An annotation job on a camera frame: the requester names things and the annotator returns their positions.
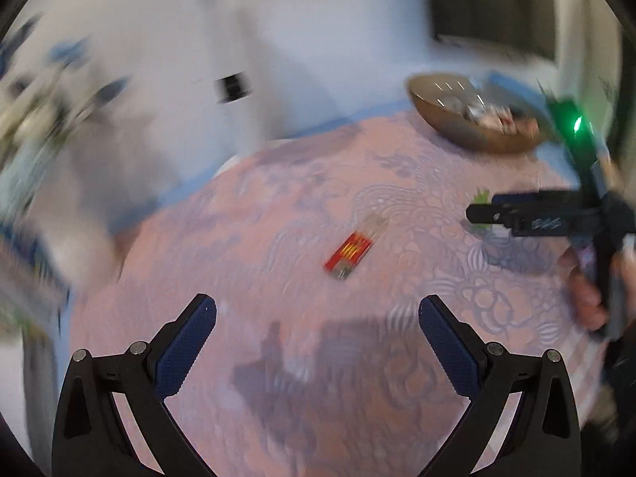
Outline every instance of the blue gripper pad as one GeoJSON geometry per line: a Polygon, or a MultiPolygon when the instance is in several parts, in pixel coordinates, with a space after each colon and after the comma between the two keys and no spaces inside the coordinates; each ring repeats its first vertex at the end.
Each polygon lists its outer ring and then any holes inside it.
{"type": "Polygon", "coordinates": [[[419,316],[420,328],[456,393],[472,400],[480,387],[477,362],[430,298],[422,299],[419,316]]]}
{"type": "Polygon", "coordinates": [[[216,305],[206,296],[157,360],[155,394],[159,399],[179,392],[215,324],[216,305]]]}

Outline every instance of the pink tablecloth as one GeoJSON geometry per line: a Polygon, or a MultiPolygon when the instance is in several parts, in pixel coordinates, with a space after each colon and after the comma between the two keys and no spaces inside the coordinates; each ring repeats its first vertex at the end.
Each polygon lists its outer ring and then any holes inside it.
{"type": "Polygon", "coordinates": [[[485,341],[560,350],[589,412],[602,346],[570,317],[564,244],[462,224],[478,188],[559,185],[529,157],[462,154],[412,113],[298,140],[142,224],[120,282],[75,306],[72,347],[121,353],[208,293],[217,326],[167,405],[220,477],[415,476],[465,408],[417,325],[428,294],[485,341]],[[387,232],[348,280],[328,276],[371,211],[387,232]]]}

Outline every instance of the snack package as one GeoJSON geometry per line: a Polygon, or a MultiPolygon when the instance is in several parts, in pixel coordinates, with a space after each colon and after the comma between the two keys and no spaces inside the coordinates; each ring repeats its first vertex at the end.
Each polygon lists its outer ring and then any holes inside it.
{"type": "Polygon", "coordinates": [[[388,224],[389,221],[377,213],[368,215],[324,265],[325,270],[338,280],[347,278],[388,224]]]}

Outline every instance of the television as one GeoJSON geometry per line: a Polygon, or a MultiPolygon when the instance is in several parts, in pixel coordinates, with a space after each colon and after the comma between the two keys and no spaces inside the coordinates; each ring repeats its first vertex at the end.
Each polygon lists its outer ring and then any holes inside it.
{"type": "Polygon", "coordinates": [[[555,60],[554,0],[430,0],[435,39],[495,44],[555,60]]]}

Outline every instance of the round table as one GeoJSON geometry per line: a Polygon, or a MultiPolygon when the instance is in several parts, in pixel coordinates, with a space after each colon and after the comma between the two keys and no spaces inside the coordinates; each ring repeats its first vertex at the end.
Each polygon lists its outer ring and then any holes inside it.
{"type": "Polygon", "coordinates": [[[75,305],[72,349],[121,353],[212,296],[215,330],[166,404],[219,477],[418,475],[467,404],[419,328],[430,294],[486,342],[561,351],[583,420],[603,346],[571,317],[555,273],[564,241],[464,220],[478,189],[563,185],[532,156],[461,151],[412,112],[287,143],[143,223],[119,283],[75,305]],[[336,280],[323,264],[371,212],[386,232],[336,280]]]}

